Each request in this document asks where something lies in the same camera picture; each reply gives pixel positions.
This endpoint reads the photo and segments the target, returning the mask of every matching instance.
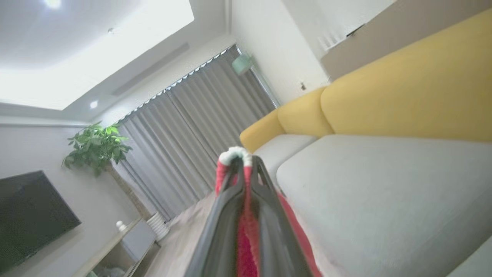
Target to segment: recessed spotlight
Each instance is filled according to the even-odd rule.
[[[62,0],[44,0],[44,3],[48,6],[50,9],[58,9],[60,8],[60,5],[62,4]]]

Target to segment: white figurine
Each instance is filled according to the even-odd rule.
[[[118,227],[118,230],[120,232],[123,232],[126,229],[126,225],[123,224],[123,221],[118,221],[116,222],[116,227]]]

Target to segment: cabinet door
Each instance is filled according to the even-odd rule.
[[[123,238],[123,245],[135,261],[140,261],[154,241],[155,233],[145,220],[140,220]]]

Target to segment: red fabric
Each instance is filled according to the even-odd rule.
[[[228,166],[223,165],[221,162],[217,163],[217,174],[215,182],[215,195],[218,196],[220,193],[220,188],[222,186],[225,174],[227,173]],[[260,274],[260,253],[259,253],[259,226],[258,221],[252,214],[250,209],[251,205],[251,192],[250,192],[250,180],[251,180],[251,167],[245,167],[245,179],[246,179],[246,197],[244,210],[241,215],[238,224],[238,277],[258,277]],[[309,243],[308,237],[304,233],[304,230],[300,226],[296,219],[294,211],[290,207],[287,200],[278,194],[280,202],[285,210],[289,222],[301,244],[301,248],[304,251],[306,260],[311,268],[311,271],[315,277],[321,277],[321,273],[318,270],[316,261],[314,259],[314,254],[312,252],[311,244]]]

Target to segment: plant foliage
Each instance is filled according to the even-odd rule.
[[[119,136],[118,125],[103,128],[100,122],[90,125],[75,136],[68,138],[74,150],[63,160],[67,168],[89,166],[99,176],[112,161],[118,164],[126,159],[125,154],[132,148],[122,144],[128,138]]]

